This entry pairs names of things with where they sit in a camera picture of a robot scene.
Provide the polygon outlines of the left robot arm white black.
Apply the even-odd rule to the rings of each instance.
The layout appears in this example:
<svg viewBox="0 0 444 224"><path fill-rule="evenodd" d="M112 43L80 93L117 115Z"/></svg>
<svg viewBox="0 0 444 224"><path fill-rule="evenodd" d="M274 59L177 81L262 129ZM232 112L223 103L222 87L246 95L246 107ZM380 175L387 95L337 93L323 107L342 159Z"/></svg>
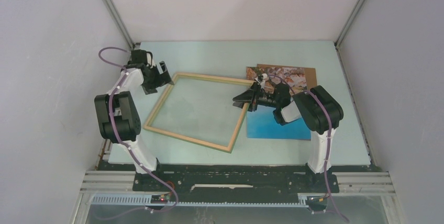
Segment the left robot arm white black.
<svg viewBox="0 0 444 224"><path fill-rule="evenodd" d="M150 51L130 51L125 65L118 65L120 76L114 86L94 98L101 136L123 148L132 158L137 173L147 174L145 184L153 191L165 186L165 176L156 171L159 164L141 139L142 123L132 91L142 88L146 95L157 93L159 87L174 82L165 62L156 64Z"/></svg>

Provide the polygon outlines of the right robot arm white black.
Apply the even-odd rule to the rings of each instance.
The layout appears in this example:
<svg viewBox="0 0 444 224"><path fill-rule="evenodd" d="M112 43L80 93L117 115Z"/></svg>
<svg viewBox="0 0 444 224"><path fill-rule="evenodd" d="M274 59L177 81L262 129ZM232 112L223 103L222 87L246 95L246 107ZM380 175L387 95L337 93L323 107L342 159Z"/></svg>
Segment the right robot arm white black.
<svg viewBox="0 0 444 224"><path fill-rule="evenodd" d="M291 88L285 83L276 84L274 91L269 93L254 82L232 101L235 107L247 105L250 112L256 111L258 106L273 108L273 119L281 127L303 120L310 130L312 143L312 153L307 162L311 173L305 176L304 183L312 192L325 186L322 173L331 167L331 142L344 112L321 85L291 95Z"/></svg>

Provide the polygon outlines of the landscape photo print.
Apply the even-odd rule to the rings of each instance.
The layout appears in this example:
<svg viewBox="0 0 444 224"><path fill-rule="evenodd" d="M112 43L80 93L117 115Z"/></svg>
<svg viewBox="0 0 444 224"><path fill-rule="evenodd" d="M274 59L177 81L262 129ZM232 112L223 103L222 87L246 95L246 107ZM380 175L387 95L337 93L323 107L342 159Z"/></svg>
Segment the landscape photo print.
<svg viewBox="0 0 444 224"><path fill-rule="evenodd" d="M264 75L263 91L267 98L277 100L279 106L291 103L292 96L308 88L306 69L301 67L263 65L246 68L248 80L259 80ZM310 130L300 118L281 125L276 121L276 108L259 105L253 112L247 113L247 137L253 139L290 139L310 140Z"/></svg>

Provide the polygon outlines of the brown cardboard backing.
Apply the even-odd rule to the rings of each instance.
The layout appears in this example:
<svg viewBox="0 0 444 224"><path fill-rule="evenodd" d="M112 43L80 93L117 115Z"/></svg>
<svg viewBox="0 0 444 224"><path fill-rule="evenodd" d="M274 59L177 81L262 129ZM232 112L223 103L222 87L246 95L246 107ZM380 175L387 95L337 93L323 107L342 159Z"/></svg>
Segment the brown cardboard backing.
<svg viewBox="0 0 444 224"><path fill-rule="evenodd" d="M257 64L257 67L270 67L270 68L289 68L289 66L284 65L270 65L270 64ZM315 68L302 68L305 73L307 88L311 89L317 86L317 77Z"/></svg>

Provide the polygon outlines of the wooden picture frame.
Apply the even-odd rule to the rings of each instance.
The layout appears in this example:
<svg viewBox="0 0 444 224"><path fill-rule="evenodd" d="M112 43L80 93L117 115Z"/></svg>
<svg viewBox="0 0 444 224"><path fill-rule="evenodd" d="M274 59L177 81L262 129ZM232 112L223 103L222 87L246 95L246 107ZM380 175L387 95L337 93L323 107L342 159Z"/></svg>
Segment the wooden picture frame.
<svg viewBox="0 0 444 224"><path fill-rule="evenodd" d="M146 131L232 153L247 114L232 99L246 91L251 80L176 72L155 103Z"/></svg>

